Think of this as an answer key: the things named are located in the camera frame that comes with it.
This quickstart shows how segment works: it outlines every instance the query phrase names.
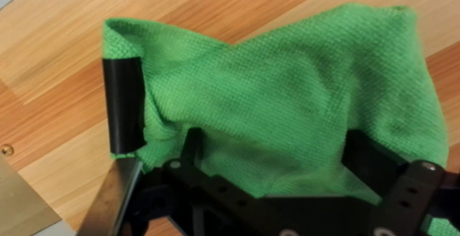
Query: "wooden table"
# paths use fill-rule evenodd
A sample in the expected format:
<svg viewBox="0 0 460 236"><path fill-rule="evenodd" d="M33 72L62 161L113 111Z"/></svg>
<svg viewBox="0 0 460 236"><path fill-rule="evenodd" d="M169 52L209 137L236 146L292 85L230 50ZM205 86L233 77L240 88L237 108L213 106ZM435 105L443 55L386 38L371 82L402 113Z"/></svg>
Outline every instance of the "wooden table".
<svg viewBox="0 0 460 236"><path fill-rule="evenodd" d="M409 5L460 166L460 0L14 0L0 10L0 143L74 229L110 165L101 70L108 17L158 20L236 43L345 2ZM162 235L177 234L164 221Z"/></svg>

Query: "green towel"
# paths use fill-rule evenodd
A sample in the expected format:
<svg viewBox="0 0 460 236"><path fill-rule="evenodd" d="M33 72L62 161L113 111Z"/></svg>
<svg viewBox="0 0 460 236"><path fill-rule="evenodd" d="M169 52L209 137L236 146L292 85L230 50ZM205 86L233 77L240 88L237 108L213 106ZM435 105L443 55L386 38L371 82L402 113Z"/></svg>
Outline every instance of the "green towel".
<svg viewBox="0 0 460 236"><path fill-rule="evenodd" d="M181 28L110 19L103 57L140 56L144 170L178 157L192 126L202 170L255 197L379 198L340 163L360 129L408 160L447 160L447 132L407 7L346 4L236 45ZM435 236L460 235L446 221Z"/></svg>

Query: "brass screw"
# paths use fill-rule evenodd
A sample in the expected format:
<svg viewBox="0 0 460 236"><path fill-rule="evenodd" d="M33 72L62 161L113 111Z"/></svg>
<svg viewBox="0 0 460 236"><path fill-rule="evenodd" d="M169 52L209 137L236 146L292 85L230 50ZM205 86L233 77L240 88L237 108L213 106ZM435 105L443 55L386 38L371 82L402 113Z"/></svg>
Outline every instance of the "brass screw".
<svg viewBox="0 0 460 236"><path fill-rule="evenodd" d="M13 153L14 153L14 149L11 145L9 144L4 144L2 145L1 147L1 153L4 155L4 156L12 156Z"/></svg>

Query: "screw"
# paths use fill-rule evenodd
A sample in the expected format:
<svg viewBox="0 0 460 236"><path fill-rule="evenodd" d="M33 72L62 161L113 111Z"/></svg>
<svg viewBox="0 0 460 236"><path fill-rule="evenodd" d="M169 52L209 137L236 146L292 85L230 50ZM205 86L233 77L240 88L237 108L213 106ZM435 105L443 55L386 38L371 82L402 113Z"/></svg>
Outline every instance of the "screw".
<svg viewBox="0 0 460 236"><path fill-rule="evenodd" d="M291 229L284 229L280 232L279 236L299 236L297 231Z"/></svg>
<svg viewBox="0 0 460 236"><path fill-rule="evenodd" d="M374 236L396 236L390 229L384 227L378 227L374 229Z"/></svg>
<svg viewBox="0 0 460 236"><path fill-rule="evenodd" d="M422 166L432 171L436 170L436 166L430 162L422 162Z"/></svg>
<svg viewBox="0 0 460 236"><path fill-rule="evenodd" d="M11 145L9 144L4 144L2 145L1 147L1 153L4 155L4 156L12 156L13 153L14 153L14 149Z"/></svg>
<svg viewBox="0 0 460 236"><path fill-rule="evenodd" d="M171 161L171 163L169 164L169 166L173 169L177 169L180 167L180 162L179 161Z"/></svg>

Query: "green microfiber cloth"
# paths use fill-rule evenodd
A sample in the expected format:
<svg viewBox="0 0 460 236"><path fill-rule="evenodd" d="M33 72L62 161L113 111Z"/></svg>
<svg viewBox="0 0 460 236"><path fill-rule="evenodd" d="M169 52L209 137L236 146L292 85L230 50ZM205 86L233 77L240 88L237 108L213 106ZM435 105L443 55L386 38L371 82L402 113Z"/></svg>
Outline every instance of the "green microfiber cloth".
<svg viewBox="0 0 460 236"><path fill-rule="evenodd" d="M207 135L202 170L255 197L379 198L340 163L360 129L412 161L447 160L447 132L407 7L346 4L236 45L181 28L110 19L103 57L139 56L144 171L179 156L188 128ZM435 236L460 235L436 220Z"/></svg>

